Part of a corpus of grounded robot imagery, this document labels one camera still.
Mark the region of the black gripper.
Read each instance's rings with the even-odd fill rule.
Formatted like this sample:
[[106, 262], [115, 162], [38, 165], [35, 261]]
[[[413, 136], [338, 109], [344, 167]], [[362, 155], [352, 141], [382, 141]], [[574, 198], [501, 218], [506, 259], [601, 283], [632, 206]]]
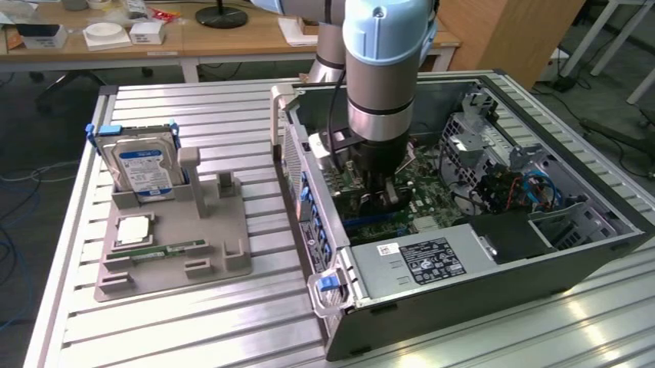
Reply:
[[409, 134], [385, 142], [365, 140], [357, 144], [357, 164], [369, 192], [385, 188], [408, 154]]

